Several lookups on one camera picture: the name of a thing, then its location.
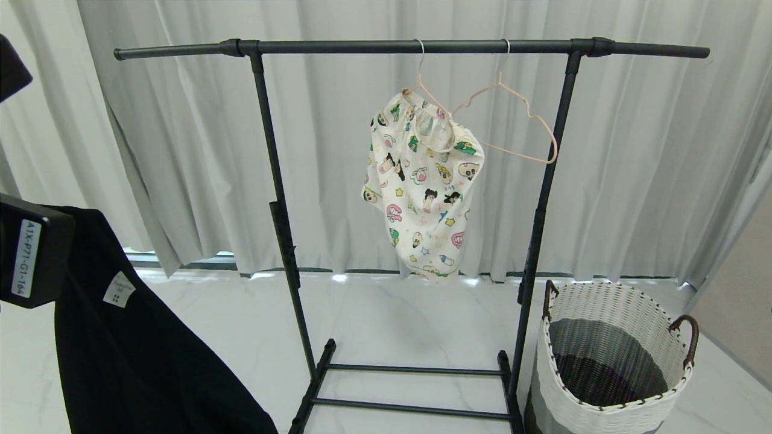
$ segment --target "brown basket handle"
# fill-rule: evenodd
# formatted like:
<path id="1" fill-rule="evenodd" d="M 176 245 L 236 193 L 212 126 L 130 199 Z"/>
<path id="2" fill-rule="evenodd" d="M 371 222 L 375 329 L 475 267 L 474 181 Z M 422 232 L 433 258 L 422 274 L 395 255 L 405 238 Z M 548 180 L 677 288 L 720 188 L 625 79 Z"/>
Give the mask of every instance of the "brown basket handle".
<path id="1" fill-rule="evenodd" d="M 681 315 L 673 321 L 673 324 L 670 324 L 668 330 L 673 331 L 681 327 L 681 323 L 684 320 L 687 320 L 689 324 L 692 325 L 692 341 L 689 343 L 689 351 L 686 352 L 686 359 L 683 361 L 683 368 L 686 369 L 686 365 L 688 365 L 689 362 L 692 362 L 692 366 L 694 366 L 694 353 L 697 351 L 697 339 L 699 338 L 699 326 L 697 325 L 697 320 L 691 315 Z"/>
<path id="2" fill-rule="evenodd" d="M 552 280 L 547 281 L 547 285 L 545 287 L 545 294 L 544 294 L 544 311 L 541 314 L 541 319 L 549 318 L 550 321 L 552 321 L 552 316 L 550 315 L 550 292 L 555 292 L 555 295 L 558 295 L 557 288 L 555 287 L 555 284 L 552 283 Z"/>

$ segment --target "clothing rack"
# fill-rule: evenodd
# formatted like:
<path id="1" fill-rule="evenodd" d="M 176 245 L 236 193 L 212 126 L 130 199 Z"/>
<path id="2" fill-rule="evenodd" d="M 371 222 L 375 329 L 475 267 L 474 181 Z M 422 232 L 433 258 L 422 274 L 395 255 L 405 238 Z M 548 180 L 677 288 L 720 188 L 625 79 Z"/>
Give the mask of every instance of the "clothing rack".
<path id="1" fill-rule="evenodd" d="M 263 130 L 266 135 L 269 162 L 273 174 L 273 184 L 276 190 L 276 200 L 270 202 L 273 225 L 276 230 L 276 238 L 279 240 L 279 250 L 284 265 L 289 294 L 292 297 L 300 340 L 303 343 L 303 351 L 310 373 L 310 383 L 305 396 L 300 403 L 295 418 L 292 421 L 291 434 L 300 434 L 306 427 L 311 410 L 315 405 L 336 405 L 342 407 L 355 407 L 360 409 L 391 410 L 399 412 L 415 412 L 430 415 L 451 415 L 479 419 L 498 419 L 507 421 L 513 434 L 524 433 L 523 419 L 517 402 L 517 382 L 520 376 L 520 367 L 523 361 L 523 347 L 525 345 L 528 315 L 531 300 L 533 299 L 533 285 L 536 280 L 537 263 L 544 231 L 544 220 L 547 215 L 547 200 L 550 196 L 550 188 L 555 173 L 557 161 L 548 164 L 544 169 L 544 177 L 537 203 L 536 213 L 533 217 L 533 230 L 525 263 L 523 279 L 520 281 L 517 302 L 520 307 L 520 321 L 517 328 L 517 340 L 515 352 L 510 363 L 506 352 L 499 351 L 497 361 L 498 370 L 484 369 L 456 369 L 456 368 L 419 368 L 412 366 L 380 366 L 369 364 L 339 364 L 333 363 L 332 357 L 336 343 L 334 339 L 327 341 L 321 358 L 315 364 L 311 343 L 306 327 L 306 319 L 303 315 L 303 306 L 300 301 L 300 272 L 295 259 L 295 245 L 290 230 L 290 218 L 287 213 L 286 198 L 282 183 L 281 169 L 279 167 L 279 155 L 276 151 L 276 137 L 273 133 L 273 121 L 268 101 L 266 88 L 265 67 L 262 56 L 265 54 L 399 54 L 399 53 L 559 53 L 567 55 L 563 90 L 560 94 L 560 103 L 557 108 L 557 118 L 554 125 L 554 136 L 557 146 L 563 139 L 563 131 L 566 125 L 568 108 L 571 104 L 571 94 L 574 91 L 574 83 L 579 72 L 581 58 L 602 57 L 611 54 L 629 54 L 638 56 L 669 56 L 686 57 L 695 59 L 706 58 L 710 50 L 705 47 L 672 46 L 660 44 L 615 42 L 606 38 L 594 37 L 591 39 L 570 40 L 383 40 L 383 41 L 257 41 L 228 39 L 220 43 L 159 46 L 136 49 L 115 49 L 114 55 L 118 60 L 142 59 L 147 57 L 173 57 L 173 56 L 197 56 L 203 54 L 225 54 L 227 56 L 248 56 L 252 63 L 252 73 L 255 76 L 257 97 L 260 106 Z M 548 158 L 553 157 L 553 149 L 550 147 Z M 504 389 L 507 413 L 474 412 L 457 409 L 439 409 L 432 407 L 418 407 L 413 405 L 383 404 L 376 402 L 346 401 L 341 399 L 320 398 L 319 391 L 325 374 L 330 370 L 338 371 L 376 371 L 397 372 L 430 375 L 474 375 L 499 377 Z"/>

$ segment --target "clothing tag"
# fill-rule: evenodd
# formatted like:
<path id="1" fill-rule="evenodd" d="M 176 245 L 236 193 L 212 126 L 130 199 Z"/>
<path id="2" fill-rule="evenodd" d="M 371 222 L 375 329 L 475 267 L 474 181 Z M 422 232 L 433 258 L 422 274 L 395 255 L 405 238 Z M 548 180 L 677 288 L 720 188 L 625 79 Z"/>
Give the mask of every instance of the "clothing tag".
<path id="1" fill-rule="evenodd" d="M 116 274 L 113 278 L 113 281 L 110 282 L 110 285 L 107 287 L 107 292 L 104 293 L 104 298 L 102 301 L 105 303 L 114 304 L 118 307 L 126 307 L 126 302 L 129 300 L 129 296 L 135 290 L 137 290 L 137 288 L 135 288 L 134 285 L 129 282 L 124 272 L 119 271 L 118 274 Z"/>
<path id="2" fill-rule="evenodd" d="M 11 286 L 11 292 L 19 297 L 29 298 L 32 295 L 32 278 L 35 276 L 35 259 L 38 257 L 41 230 L 40 223 L 22 220 Z"/>

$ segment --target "tile floor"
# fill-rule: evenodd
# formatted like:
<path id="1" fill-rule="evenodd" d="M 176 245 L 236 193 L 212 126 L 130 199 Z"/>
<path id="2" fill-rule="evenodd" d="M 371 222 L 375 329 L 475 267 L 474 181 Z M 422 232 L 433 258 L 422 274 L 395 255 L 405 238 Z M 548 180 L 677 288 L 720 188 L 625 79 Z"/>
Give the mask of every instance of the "tile floor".
<path id="1" fill-rule="evenodd" d="M 287 432 L 308 384 L 290 296 L 281 273 L 159 270 L 142 277 L 164 302 L 231 367 Z M 301 289 L 315 357 L 329 337 L 334 361 L 496 369 L 496 354 L 512 354 L 519 314 L 517 280 L 494 284 L 461 279 L 432 285 L 393 275 L 304 273 Z M 556 283 L 565 283 L 555 279 Z M 625 281 L 646 291 L 669 314 L 683 311 L 690 289 L 668 280 Z M 537 282 L 523 361 L 521 405 L 530 380 L 543 280 Z M 23 310 L 4 303 L 0 314 L 0 432 L 67 433 L 53 340 L 53 306 Z M 505 412 L 497 378 L 329 373 L 327 398 L 396 402 Z M 772 393 L 710 340 L 700 341 L 696 370 L 659 432 L 770 432 Z M 509 433 L 505 422 L 317 407 L 307 434 Z"/>

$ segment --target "laundry basket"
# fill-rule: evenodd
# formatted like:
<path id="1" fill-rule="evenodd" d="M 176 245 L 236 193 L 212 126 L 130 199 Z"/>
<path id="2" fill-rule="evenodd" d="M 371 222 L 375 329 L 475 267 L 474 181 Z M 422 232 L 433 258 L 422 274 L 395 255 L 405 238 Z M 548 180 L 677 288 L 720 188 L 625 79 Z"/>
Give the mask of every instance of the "laundry basket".
<path id="1" fill-rule="evenodd" d="M 689 348 L 680 340 L 692 325 Z M 529 434 L 655 432 L 689 382 L 699 329 L 617 283 L 547 281 L 525 411 Z"/>

